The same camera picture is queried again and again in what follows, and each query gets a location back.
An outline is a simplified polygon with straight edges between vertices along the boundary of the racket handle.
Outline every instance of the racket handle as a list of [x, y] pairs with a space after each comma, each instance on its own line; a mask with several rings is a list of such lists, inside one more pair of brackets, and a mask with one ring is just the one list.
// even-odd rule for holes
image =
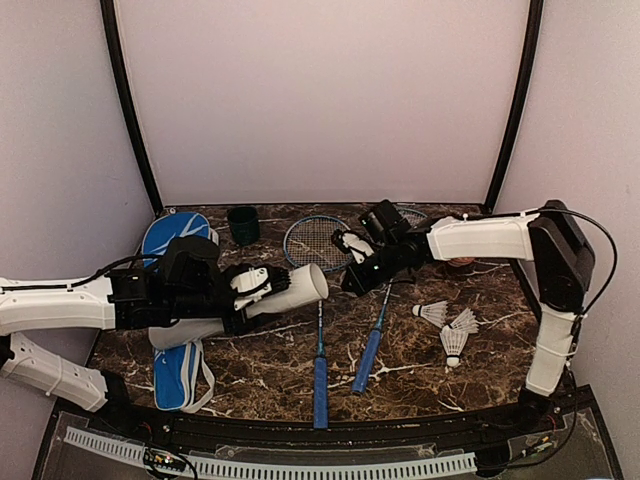
[[313, 428], [329, 428], [329, 391], [327, 389], [327, 359], [316, 357], [313, 382]]
[[369, 342], [367, 348], [364, 349], [364, 354], [360, 360], [360, 368], [356, 378], [351, 385], [351, 391], [353, 393], [364, 393], [367, 389], [367, 383], [369, 382], [369, 374], [373, 368], [373, 362], [376, 359], [378, 353], [378, 347], [380, 346], [380, 337], [382, 334], [380, 330], [373, 330], [369, 335]]

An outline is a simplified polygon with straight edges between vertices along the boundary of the bag strap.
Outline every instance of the bag strap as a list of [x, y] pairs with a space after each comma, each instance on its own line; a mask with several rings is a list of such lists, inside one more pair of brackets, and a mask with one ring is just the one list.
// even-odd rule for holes
[[204, 350], [202, 347], [202, 341], [197, 340], [193, 342], [193, 344], [197, 349], [198, 355], [200, 356], [199, 362], [200, 362], [200, 366], [202, 367], [202, 375], [204, 376], [205, 381], [209, 385], [209, 390], [207, 390], [207, 392], [197, 402], [191, 405], [187, 405], [186, 407], [183, 407], [182, 411], [185, 413], [196, 413], [198, 410], [204, 407], [213, 398], [213, 387], [216, 384], [216, 377], [213, 375], [213, 372], [204, 361]]

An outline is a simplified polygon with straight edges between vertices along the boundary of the white shuttlecock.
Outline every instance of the white shuttlecock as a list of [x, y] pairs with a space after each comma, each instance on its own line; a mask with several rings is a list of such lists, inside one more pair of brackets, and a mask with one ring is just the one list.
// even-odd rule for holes
[[411, 309], [416, 317], [424, 318], [438, 328], [444, 327], [444, 317], [447, 316], [447, 301], [432, 303], [431, 305], [414, 305]]
[[458, 318], [451, 322], [451, 328], [453, 330], [459, 330], [467, 333], [478, 333], [478, 321], [475, 314], [468, 308], [464, 309]]
[[447, 365], [457, 367], [460, 365], [460, 354], [467, 343], [469, 334], [463, 330], [454, 330], [446, 325], [440, 331], [440, 340], [444, 351], [447, 352]]

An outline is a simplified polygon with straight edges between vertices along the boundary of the black pole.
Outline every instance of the black pole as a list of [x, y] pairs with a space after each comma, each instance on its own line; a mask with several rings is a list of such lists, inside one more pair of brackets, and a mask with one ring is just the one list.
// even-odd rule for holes
[[147, 190], [147, 196], [149, 197], [153, 211], [158, 215], [164, 208], [164, 205], [160, 198], [158, 185], [153, 177], [149, 156], [144, 148], [138, 117], [136, 116], [136, 110], [133, 105], [127, 70], [124, 66], [124, 56], [122, 54], [122, 45], [120, 44], [120, 35], [118, 34], [118, 23], [113, 0], [100, 0], [100, 7], [102, 8], [102, 23], [107, 38], [113, 77], [116, 81], [118, 96], [120, 97], [120, 107], [122, 108], [124, 121], [127, 124], [131, 146], [133, 147], [133, 153], [138, 162], [138, 169], [140, 170], [144, 187]]
[[513, 92], [513, 101], [511, 102], [511, 110], [509, 111], [509, 119], [507, 127], [502, 139], [502, 146], [498, 154], [498, 161], [493, 171], [491, 184], [487, 192], [487, 198], [484, 201], [484, 208], [488, 212], [492, 212], [498, 202], [502, 184], [507, 175], [509, 161], [513, 153], [513, 146], [516, 143], [522, 112], [524, 111], [524, 103], [527, 99], [527, 90], [529, 89], [529, 81], [531, 80], [531, 72], [533, 71], [533, 60], [536, 56], [536, 46], [538, 44], [538, 34], [540, 33], [540, 23], [542, 21], [542, 6], [544, 0], [531, 0], [529, 4], [529, 18], [527, 20], [527, 30], [524, 37], [524, 45], [522, 47], [522, 58], [520, 59], [520, 69], [518, 71], [518, 80], [516, 88]]

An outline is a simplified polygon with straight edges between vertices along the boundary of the white wall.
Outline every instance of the white wall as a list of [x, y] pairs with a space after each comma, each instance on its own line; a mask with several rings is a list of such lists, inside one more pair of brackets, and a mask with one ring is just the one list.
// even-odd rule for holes
[[[619, 273], [585, 321], [575, 361], [602, 407], [626, 478], [640, 478], [640, 4], [547, 2], [501, 211], [564, 199], [600, 220], [620, 248]], [[609, 268], [597, 247], [599, 288]]]
[[118, 2], [163, 200], [484, 201], [528, 4]]
[[[0, 1], [0, 275], [93, 273], [152, 219], [120, 112], [99, 2]], [[84, 362], [95, 332], [29, 332]], [[0, 380], [0, 478], [31, 471], [52, 400]]]

